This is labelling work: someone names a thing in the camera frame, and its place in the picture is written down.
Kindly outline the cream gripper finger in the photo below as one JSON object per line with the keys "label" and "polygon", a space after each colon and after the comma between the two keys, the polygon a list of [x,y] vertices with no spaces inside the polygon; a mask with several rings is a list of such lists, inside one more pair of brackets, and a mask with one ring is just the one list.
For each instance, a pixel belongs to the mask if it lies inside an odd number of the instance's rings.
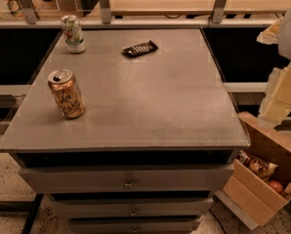
{"label": "cream gripper finger", "polygon": [[278,19],[271,26],[263,30],[258,35],[257,41],[266,45],[277,44],[281,23],[282,19]]}
{"label": "cream gripper finger", "polygon": [[283,69],[274,68],[267,82],[259,109],[261,125],[280,125],[291,112],[291,62]]}

